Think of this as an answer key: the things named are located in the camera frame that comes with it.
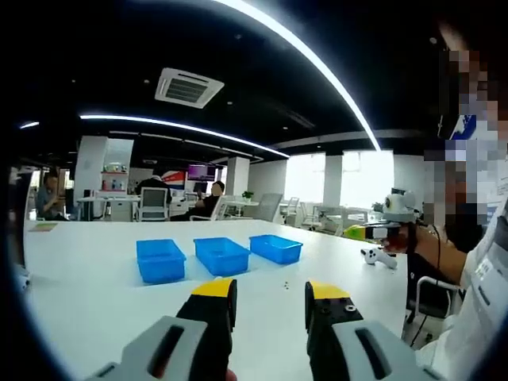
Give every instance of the game controller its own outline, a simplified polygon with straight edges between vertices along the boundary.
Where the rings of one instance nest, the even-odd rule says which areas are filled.
[[[380,248],[369,248],[368,250],[362,249],[362,253],[365,255],[365,262],[368,264],[375,264],[375,262],[383,262],[389,268],[397,268],[397,260],[392,258]]]

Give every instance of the led light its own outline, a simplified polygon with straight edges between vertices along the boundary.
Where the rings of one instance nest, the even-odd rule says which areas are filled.
[[[33,121],[32,123],[27,123],[26,125],[22,125],[20,129],[27,129],[28,127],[33,127],[34,125],[39,125],[39,122]]]
[[[351,98],[348,91],[342,86],[341,81],[337,79],[337,77],[332,73],[330,69],[325,65],[323,61],[314,53],[310,48],[303,43],[298,37],[296,37],[289,29],[282,26],[278,21],[274,20],[267,14],[261,12],[257,8],[243,2],[241,0],[214,0],[215,2],[220,2],[225,6],[229,6],[243,14],[253,18],[254,20],[260,22],[265,25],[267,28],[271,29],[273,32],[277,33],[284,40],[289,42],[294,46],[299,52],[301,52],[324,76],[333,87],[337,90],[337,92],[342,96],[342,98],[346,101],[351,111],[355,114],[356,119],[360,122],[362,127],[364,127],[365,132],[368,137],[371,139],[372,144],[376,151],[381,151],[381,148],[374,137],[374,133],[371,130],[371,127],[368,125],[367,120],[363,116],[360,108],[356,105],[355,101]]]
[[[152,123],[154,125],[169,125],[171,127],[176,127],[177,129],[186,129],[188,131],[195,131],[196,133],[205,133],[208,135],[212,135],[214,137],[221,137],[222,139],[236,141],[237,143],[250,145],[251,147],[263,149],[264,151],[268,151],[271,153],[275,153],[276,155],[289,158],[289,155],[286,155],[285,153],[281,153],[274,149],[264,147],[263,145],[252,143],[251,141],[248,140],[243,140],[238,137],[231,137],[230,135],[225,135],[224,133],[216,133],[215,131],[210,131],[209,129],[200,129],[199,127],[194,127],[191,125],[182,125],[180,123],[174,123],[172,121],[160,121],[158,119],[150,119],[147,117],[126,117],[123,115],[80,115],[79,117],[81,117],[81,119],[84,120],[96,119],[96,120],[112,120],[112,121],[140,121],[143,123]]]

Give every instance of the column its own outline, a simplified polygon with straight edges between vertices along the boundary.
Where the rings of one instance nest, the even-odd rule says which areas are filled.
[[[228,160],[228,174],[225,181],[225,193],[241,196],[247,190],[250,160],[232,157]]]

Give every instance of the ceiling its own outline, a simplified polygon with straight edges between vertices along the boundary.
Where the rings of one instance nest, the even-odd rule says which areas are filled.
[[[443,81],[449,82],[440,54],[445,43],[430,12],[408,9],[413,16],[401,17],[400,6],[390,10],[384,3],[368,9],[321,0],[251,3],[328,65],[380,136],[382,148],[421,154],[425,140],[437,135],[442,114],[446,129],[456,120],[453,107],[440,104]],[[346,102],[306,57],[222,4],[83,2],[69,10],[44,8],[44,16],[39,11],[25,15],[25,35],[14,49],[20,59],[12,71],[16,102],[10,120],[40,122],[19,132],[22,157],[71,166],[83,134],[108,134],[135,139],[132,165],[137,166],[146,159],[176,166],[238,154],[281,159],[219,137],[134,121],[83,121],[83,114],[173,121],[268,147],[294,141],[276,148],[287,155],[372,149]],[[165,67],[225,86],[202,110],[157,101]],[[342,133],[357,134],[333,135],[322,143],[309,139]]]

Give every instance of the black cable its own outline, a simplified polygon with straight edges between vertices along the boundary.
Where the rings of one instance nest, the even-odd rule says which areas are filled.
[[[432,227],[434,228],[434,232],[436,232],[436,235],[437,235],[437,270],[439,271],[439,268],[441,266],[441,236],[437,232],[436,226],[432,225]],[[418,331],[416,332],[416,335],[414,335],[413,340],[411,341],[411,347],[413,347],[414,342],[416,341],[418,335],[420,334],[421,329],[423,328],[423,325],[425,324],[425,322],[427,320],[427,316],[428,315],[425,315],[425,317],[423,318],[423,321],[420,324],[420,327],[418,328]]]
[[[420,328],[418,328],[418,331],[416,332],[416,335],[414,335],[413,337],[413,340],[411,341],[411,346],[410,347],[413,347],[414,345],[414,342],[416,341],[416,338],[418,337],[418,335],[420,334],[421,332],[421,329],[423,328],[423,325],[425,324],[425,321],[427,320],[427,315],[423,318],[423,321],[421,322],[420,324]]]

